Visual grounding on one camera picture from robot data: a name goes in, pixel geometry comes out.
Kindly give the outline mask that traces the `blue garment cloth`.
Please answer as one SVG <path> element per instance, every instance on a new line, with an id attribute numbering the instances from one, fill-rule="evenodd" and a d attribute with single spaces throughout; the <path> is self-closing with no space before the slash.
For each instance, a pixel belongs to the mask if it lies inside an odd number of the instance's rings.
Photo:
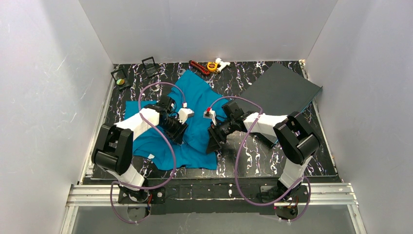
<path id="1" fill-rule="evenodd" d="M 225 116 L 222 105 L 228 101 L 214 92 L 210 85 L 192 71 L 185 71 L 168 94 L 178 106 L 187 101 L 194 116 L 187 120 L 188 128 L 181 145 L 172 143 L 168 147 L 163 138 L 149 129 L 133 142 L 133 155 L 149 158 L 159 170 L 171 170 L 173 167 L 205 168 L 215 170 L 217 159 L 214 152 L 206 154 L 209 141 L 208 127 L 210 119 L 203 113 L 211 104 L 219 116 Z"/>

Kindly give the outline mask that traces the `round colourful brooch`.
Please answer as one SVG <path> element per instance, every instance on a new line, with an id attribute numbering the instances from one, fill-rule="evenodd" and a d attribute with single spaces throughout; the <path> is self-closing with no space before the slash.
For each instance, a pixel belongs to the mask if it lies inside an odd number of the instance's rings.
<path id="1" fill-rule="evenodd" d="M 118 79 L 118 80 L 116 81 L 116 84 L 117 84 L 118 86 L 123 86 L 123 85 L 125 84 L 125 80 L 124 80 L 123 78 L 120 78 L 120 79 Z"/>

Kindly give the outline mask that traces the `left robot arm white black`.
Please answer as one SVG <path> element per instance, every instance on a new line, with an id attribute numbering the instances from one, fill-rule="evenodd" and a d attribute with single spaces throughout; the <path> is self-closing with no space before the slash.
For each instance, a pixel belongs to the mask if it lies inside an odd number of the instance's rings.
<path id="1" fill-rule="evenodd" d="M 181 144 L 188 127 L 186 121 L 194 111 L 185 102 L 178 111 L 176 107 L 172 98 L 163 96 L 124 121 L 103 124 L 92 152 L 92 163 L 113 175 L 120 186 L 132 191 L 143 189 L 145 178 L 132 165 L 133 142 L 146 131 L 161 127 L 164 139 Z"/>

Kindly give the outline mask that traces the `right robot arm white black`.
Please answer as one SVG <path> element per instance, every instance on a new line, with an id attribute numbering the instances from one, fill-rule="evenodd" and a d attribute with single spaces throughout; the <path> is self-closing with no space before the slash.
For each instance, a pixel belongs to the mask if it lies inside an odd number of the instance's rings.
<path id="1" fill-rule="evenodd" d="M 244 112 L 234 101 L 224 104 L 222 110 L 226 115 L 223 121 L 216 118 L 212 108 L 204 111 L 204 118 L 212 120 L 207 130 L 209 141 L 206 153 L 220 150 L 227 136 L 235 131 L 258 133 L 268 140 L 276 139 L 287 158 L 277 182 L 277 191 L 295 190 L 302 182 L 309 161 L 321 146 L 320 137 L 304 116 L 299 112 L 287 116 Z"/>

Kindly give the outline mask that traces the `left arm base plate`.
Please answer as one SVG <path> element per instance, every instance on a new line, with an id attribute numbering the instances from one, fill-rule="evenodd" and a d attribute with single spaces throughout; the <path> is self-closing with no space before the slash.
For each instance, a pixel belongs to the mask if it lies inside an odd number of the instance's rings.
<path id="1" fill-rule="evenodd" d="M 119 189 L 119 204 L 163 204 L 166 200 L 166 188 L 160 187 L 152 190 L 132 190 L 126 186 L 119 185 L 117 181 L 113 184 Z"/>

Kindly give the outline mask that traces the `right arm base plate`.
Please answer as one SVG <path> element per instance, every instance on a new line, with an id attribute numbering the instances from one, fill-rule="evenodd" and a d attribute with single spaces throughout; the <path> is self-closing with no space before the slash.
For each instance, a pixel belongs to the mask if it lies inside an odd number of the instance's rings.
<path id="1" fill-rule="evenodd" d="M 261 203 L 269 203 L 277 198 L 280 205 L 274 204 L 275 214 L 279 220 L 292 222 L 300 218 L 307 210 L 311 198 L 311 188 L 299 184 L 287 194 L 282 186 L 261 186 L 257 199 Z"/>

